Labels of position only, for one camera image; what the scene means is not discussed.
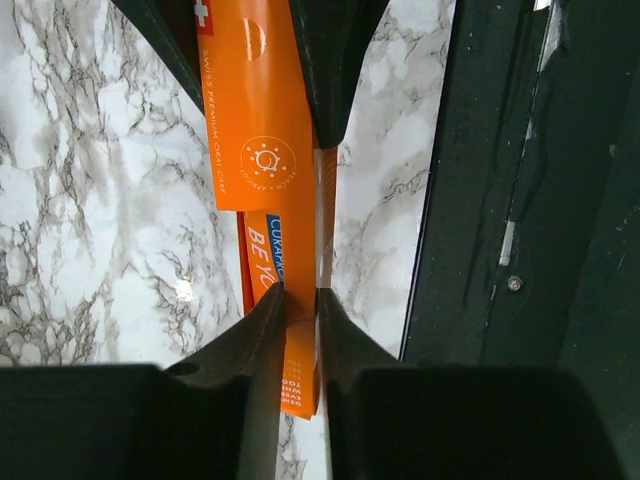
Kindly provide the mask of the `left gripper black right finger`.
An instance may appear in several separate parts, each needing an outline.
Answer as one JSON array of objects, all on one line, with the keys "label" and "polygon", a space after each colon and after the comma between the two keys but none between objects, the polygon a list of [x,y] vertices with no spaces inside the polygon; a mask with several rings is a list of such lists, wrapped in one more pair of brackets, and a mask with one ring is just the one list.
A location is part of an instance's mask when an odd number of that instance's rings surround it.
[{"label": "left gripper black right finger", "polygon": [[586,388],[530,367],[416,367],[317,294],[334,479],[622,479]]}]

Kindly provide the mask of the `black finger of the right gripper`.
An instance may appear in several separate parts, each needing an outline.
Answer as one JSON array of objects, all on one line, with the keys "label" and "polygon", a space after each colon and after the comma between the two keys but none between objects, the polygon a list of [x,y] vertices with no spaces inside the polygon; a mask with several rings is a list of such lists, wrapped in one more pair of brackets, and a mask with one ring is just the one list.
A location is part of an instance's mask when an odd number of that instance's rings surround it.
[{"label": "black finger of the right gripper", "polygon": [[112,0],[167,66],[201,113],[204,102],[193,2]]},{"label": "black finger of the right gripper", "polygon": [[321,149],[345,137],[367,48],[387,0],[291,0],[294,34]]}]

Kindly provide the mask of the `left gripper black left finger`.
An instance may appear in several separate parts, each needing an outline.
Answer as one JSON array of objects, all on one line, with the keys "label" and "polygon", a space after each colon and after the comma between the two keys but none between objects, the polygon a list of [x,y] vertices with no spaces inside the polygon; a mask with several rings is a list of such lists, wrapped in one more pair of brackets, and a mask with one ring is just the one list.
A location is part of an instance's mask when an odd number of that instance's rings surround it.
[{"label": "left gripper black left finger", "polygon": [[146,364],[1,372],[5,479],[271,479],[285,291],[167,369]]}]

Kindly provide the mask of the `orange toothpaste box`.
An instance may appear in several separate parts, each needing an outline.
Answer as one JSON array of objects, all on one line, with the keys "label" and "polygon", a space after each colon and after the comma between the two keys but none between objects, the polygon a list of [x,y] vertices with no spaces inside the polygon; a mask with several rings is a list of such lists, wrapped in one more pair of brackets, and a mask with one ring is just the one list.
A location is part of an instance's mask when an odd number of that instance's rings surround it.
[{"label": "orange toothpaste box", "polygon": [[336,154],[320,150],[285,1],[196,1],[216,206],[239,219],[243,302],[286,292],[281,408],[318,407],[316,292],[330,281]]}]

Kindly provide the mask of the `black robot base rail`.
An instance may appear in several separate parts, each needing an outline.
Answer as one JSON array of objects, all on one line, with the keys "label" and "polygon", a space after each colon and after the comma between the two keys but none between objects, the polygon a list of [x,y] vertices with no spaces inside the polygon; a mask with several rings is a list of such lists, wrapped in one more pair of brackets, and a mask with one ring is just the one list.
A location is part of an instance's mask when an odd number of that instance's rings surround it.
[{"label": "black robot base rail", "polygon": [[558,362],[638,70],[635,1],[456,4],[402,361]]}]

